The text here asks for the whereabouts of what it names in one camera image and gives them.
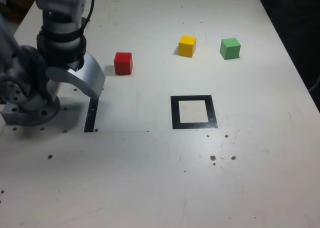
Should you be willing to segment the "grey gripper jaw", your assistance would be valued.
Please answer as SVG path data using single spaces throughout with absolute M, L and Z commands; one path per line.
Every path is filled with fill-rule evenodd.
M 45 74 L 54 82 L 71 84 L 86 96 L 98 99 L 102 94 L 106 76 L 97 60 L 90 53 L 85 53 L 83 61 L 82 68 L 77 71 L 71 68 L 49 66 L 45 70 Z
M 46 83 L 46 90 L 50 95 L 52 102 L 56 100 L 61 84 L 61 82 L 56 82 L 51 79 Z

